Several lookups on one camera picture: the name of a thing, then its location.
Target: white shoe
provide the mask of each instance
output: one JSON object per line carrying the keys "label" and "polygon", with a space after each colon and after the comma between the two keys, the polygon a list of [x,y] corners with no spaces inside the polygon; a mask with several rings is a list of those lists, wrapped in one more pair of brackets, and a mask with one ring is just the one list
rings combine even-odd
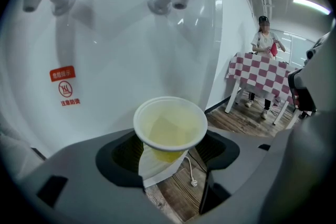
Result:
{"label": "white shoe", "polygon": [[250,108],[252,104],[253,104],[253,100],[248,100],[248,102],[245,103],[245,106]]}
{"label": "white shoe", "polygon": [[262,112],[262,114],[261,114],[261,117],[265,120],[265,119],[267,119],[267,112],[268,112],[268,110],[267,109],[264,109],[264,111]]}

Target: red bag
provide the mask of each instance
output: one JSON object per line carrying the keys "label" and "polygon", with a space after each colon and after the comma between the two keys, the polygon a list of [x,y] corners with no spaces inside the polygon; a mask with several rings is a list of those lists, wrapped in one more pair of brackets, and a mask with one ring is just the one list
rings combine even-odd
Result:
{"label": "red bag", "polygon": [[277,55],[278,53],[278,48],[277,45],[275,44],[275,42],[273,43],[272,47],[271,47],[271,53],[272,55],[275,57],[275,55]]}

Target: black cap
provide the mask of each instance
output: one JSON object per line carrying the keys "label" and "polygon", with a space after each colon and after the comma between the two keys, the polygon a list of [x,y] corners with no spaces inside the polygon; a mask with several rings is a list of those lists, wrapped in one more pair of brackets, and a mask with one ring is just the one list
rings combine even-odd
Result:
{"label": "black cap", "polygon": [[259,24],[261,24],[262,22],[269,22],[269,20],[266,16],[260,16],[259,17]]}

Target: white power cord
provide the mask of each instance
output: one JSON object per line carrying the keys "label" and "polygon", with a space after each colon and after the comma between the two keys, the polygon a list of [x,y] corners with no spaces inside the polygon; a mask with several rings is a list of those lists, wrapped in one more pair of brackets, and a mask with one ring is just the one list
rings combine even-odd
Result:
{"label": "white power cord", "polygon": [[187,156],[185,156],[185,158],[188,159],[188,161],[189,161],[189,165],[190,165],[191,185],[192,185],[193,187],[196,187],[196,186],[197,186],[197,180],[195,180],[195,179],[193,178],[193,171],[192,171],[192,169],[191,169],[191,162],[190,162],[190,159],[189,159]]}

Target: wooden floor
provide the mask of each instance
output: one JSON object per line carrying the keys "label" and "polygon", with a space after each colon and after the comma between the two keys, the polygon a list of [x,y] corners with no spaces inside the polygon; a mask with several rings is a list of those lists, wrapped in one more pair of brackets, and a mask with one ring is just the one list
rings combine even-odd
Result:
{"label": "wooden floor", "polygon": [[[244,92],[240,103],[234,104],[229,114],[224,112],[227,103],[208,113],[206,116],[209,126],[257,136],[275,136],[287,126],[292,116],[289,106],[275,126],[273,121],[276,116],[271,112],[266,120],[260,117],[264,109],[264,100],[255,97],[252,106],[245,107],[244,104],[248,100],[247,95]],[[280,109],[275,106],[272,110],[277,114]],[[191,185],[189,162],[185,159],[177,173],[145,190],[150,201],[174,223],[184,223],[199,217],[198,208],[206,175],[203,170],[206,170],[206,167],[195,148],[189,150],[187,157],[191,160],[193,177],[198,181],[197,187]]]}

